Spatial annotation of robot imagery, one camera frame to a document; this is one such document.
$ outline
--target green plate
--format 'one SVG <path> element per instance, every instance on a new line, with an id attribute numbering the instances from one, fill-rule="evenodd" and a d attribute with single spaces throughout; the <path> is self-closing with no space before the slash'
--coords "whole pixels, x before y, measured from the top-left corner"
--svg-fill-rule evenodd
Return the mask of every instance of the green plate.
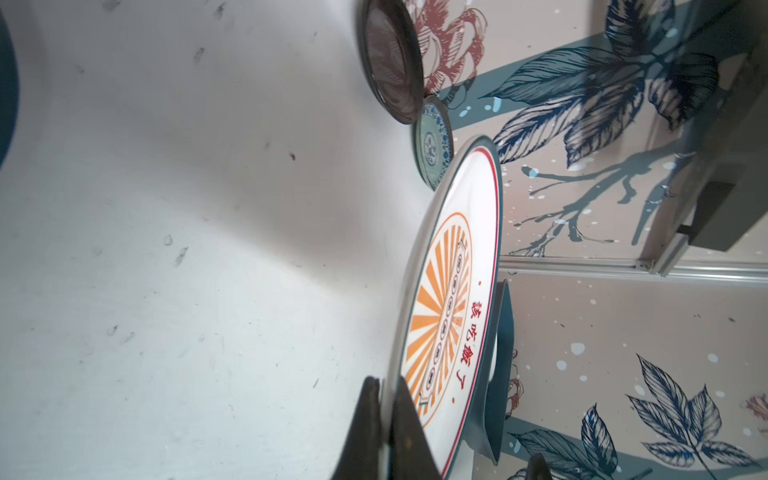
<path id="1" fill-rule="evenodd" d="M 424 99 L 422 114 L 416 122 L 415 143 L 419 173 L 436 190 L 453 158 L 453 131 L 448 111 L 435 95 Z"/>

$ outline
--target table surface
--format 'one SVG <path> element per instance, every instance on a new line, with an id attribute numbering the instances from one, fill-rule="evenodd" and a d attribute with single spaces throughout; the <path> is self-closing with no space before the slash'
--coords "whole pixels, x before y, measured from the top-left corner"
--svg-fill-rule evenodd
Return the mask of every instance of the table surface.
<path id="1" fill-rule="evenodd" d="M 328 477 L 432 197 L 356 4 L 0 0 L 0 477 Z"/>

